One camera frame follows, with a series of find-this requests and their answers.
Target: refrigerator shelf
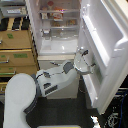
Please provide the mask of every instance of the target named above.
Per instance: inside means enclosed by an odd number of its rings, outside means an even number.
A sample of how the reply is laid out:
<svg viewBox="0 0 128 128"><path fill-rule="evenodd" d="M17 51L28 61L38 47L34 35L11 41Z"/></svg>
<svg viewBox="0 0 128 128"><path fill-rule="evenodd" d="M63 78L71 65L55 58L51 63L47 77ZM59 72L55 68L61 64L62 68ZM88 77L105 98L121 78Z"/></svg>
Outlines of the refrigerator shelf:
<svg viewBox="0 0 128 128"><path fill-rule="evenodd" d="M80 12L79 9L67 9L67 10L40 10L38 13L72 13L72 12Z"/></svg>
<svg viewBox="0 0 128 128"><path fill-rule="evenodd" d="M63 17L63 20L62 21L64 21L64 20L77 20L78 18L77 17ZM54 20L54 17L49 17L48 19L42 19L42 20L46 20L46 21L48 21L48 20L52 20L52 21L55 21Z"/></svg>
<svg viewBox="0 0 128 128"><path fill-rule="evenodd" d="M64 30L64 29L79 29L78 25L72 25L72 26L62 26L62 27L51 27L52 30Z"/></svg>

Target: white refrigerator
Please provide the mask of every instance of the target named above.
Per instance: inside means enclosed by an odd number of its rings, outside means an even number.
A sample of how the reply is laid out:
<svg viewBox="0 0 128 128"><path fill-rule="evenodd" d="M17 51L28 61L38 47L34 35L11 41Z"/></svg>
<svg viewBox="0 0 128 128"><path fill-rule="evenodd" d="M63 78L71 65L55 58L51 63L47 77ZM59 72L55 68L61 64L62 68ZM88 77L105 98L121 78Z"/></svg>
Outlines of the white refrigerator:
<svg viewBox="0 0 128 128"><path fill-rule="evenodd" d="M83 79L91 106L104 113L128 73L126 0L26 0L26 6L39 61L88 50L84 60L96 66Z"/></svg>

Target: door handle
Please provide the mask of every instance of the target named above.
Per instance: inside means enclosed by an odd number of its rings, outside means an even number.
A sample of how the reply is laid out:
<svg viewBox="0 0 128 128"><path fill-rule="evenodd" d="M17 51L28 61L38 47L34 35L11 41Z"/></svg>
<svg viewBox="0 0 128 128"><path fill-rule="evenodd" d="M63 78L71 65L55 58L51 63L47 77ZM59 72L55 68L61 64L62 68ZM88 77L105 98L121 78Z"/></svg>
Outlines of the door handle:
<svg viewBox="0 0 128 128"><path fill-rule="evenodd" d="M9 59L7 59L6 61L0 61L0 64L5 64L5 63L9 63Z"/></svg>
<svg viewBox="0 0 128 128"><path fill-rule="evenodd" d="M0 44L2 44L2 40L0 40Z"/></svg>
<svg viewBox="0 0 128 128"><path fill-rule="evenodd" d="M2 86L2 87L1 87L1 90L0 90L0 92L3 92L3 93L5 93L5 89L6 89L6 87L5 87L5 86Z"/></svg>
<svg viewBox="0 0 128 128"><path fill-rule="evenodd" d="M14 72L8 72L8 73L0 73L0 75L15 75L16 71Z"/></svg>

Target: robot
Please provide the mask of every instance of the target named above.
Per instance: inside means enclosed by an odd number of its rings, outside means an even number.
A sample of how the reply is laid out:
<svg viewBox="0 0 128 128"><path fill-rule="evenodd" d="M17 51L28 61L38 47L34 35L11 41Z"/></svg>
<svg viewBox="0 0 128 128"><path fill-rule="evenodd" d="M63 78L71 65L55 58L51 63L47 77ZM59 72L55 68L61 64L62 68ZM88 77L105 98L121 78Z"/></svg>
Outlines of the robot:
<svg viewBox="0 0 128 128"><path fill-rule="evenodd" d="M36 75L21 73L13 76L5 91L3 128L30 128L26 115L35 107L39 96L46 97L70 85L77 73L93 73L94 65L88 66L84 61L86 54L88 51L80 50L74 65L66 60L58 67L40 70Z"/></svg>

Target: floor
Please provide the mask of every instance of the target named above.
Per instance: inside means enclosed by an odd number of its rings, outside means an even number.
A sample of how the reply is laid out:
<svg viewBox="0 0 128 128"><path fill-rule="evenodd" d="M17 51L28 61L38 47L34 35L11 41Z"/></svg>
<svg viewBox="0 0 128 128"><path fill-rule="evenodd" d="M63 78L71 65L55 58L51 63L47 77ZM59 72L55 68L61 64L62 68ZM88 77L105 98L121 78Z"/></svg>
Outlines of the floor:
<svg viewBox="0 0 128 128"><path fill-rule="evenodd" d="M3 116L4 105L0 103L0 128L3 125ZM87 109L85 94L79 91L77 99L39 98L36 107L27 115L27 122L31 128L45 125L79 125L81 128L93 128L91 116L97 116L103 128L105 118L99 115L96 109Z"/></svg>

